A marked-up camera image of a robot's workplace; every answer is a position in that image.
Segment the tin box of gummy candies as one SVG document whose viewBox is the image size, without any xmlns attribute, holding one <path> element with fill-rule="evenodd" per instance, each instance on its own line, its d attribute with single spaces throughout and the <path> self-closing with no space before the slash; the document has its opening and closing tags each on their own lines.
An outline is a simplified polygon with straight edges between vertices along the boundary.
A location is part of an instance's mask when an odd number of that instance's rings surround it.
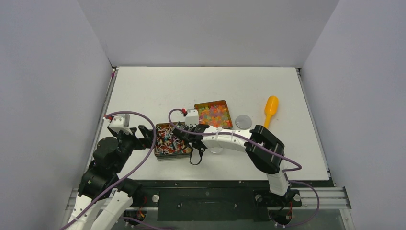
<svg viewBox="0 0 406 230">
<path fill-rule="evenodd" d="M 198 111 L 199 123 L 214 127 L 232 129 L 232 119 L 225 100 L 198 103 L 194 105 Z"/>
</svg>

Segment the orange plastic scoop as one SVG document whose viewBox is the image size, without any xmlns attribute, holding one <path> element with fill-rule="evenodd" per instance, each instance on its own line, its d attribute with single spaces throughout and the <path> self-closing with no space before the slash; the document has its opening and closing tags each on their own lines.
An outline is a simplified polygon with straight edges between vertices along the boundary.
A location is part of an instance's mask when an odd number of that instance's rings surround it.
<svg viewBox="0 0 406 230">
<path fill-rule="evenodd" d="M 271 118 L 277 113 L 279 105 L 279 99 L 275 95 L 270 96 L 267 99 L 265 108 L 264 108 L 264 113 L 265 113 L 265 121 L 264 121 L 264 127 L 269 128 L 270 123 L 271 123 Z"/>
</svg>

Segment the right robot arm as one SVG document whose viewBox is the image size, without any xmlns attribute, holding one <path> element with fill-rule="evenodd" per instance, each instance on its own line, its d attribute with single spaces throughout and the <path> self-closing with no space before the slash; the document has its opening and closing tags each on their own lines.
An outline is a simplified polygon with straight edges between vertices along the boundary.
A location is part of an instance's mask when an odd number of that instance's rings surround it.
<svg viewBox="0 0 406 230">
<path fill-rule="evenodd" d="M 267 176 L 271 201 L 277 205 L 300 202 L 298 190 L 293 190 L 284 161 L 284 144 L 265 127 L 251 130 L 232 130 L 199 124 L 186 126 L 177 123 L 172 132 L 202 155 L 206 149 L 222 148 L 244 152 L 254 166 Z"/>
</svg>

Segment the tin box of lollipops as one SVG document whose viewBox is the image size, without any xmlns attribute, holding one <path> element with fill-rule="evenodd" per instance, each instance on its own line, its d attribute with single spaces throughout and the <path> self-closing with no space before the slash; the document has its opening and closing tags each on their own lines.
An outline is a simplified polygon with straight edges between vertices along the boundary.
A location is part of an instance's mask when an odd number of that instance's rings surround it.
<svg viewBox="0 0 406 230">
<path fill-rule="evenodd" d="M 156 124 L 157 140 L 154 155 L 158 160 L 187 158 L 192 148 L 173 134 L 174 127 L 170 123 Z"/>
</svg>

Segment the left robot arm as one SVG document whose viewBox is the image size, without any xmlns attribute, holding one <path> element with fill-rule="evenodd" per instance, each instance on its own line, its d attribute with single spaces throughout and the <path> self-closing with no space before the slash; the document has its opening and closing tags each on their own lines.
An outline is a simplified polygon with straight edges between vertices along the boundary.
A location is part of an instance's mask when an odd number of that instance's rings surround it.
<svg viewBox="0 0 406 230">
<path fill-rule="evenodd" d="M 128 207 L 142 202 L 142 185 L 118 174 L 134 150 L 153 150 L 156 130 L 144 125 L 107 128 L 111 136 L 98 142 L 64 230 L 110 230 Z"/>
</svg>

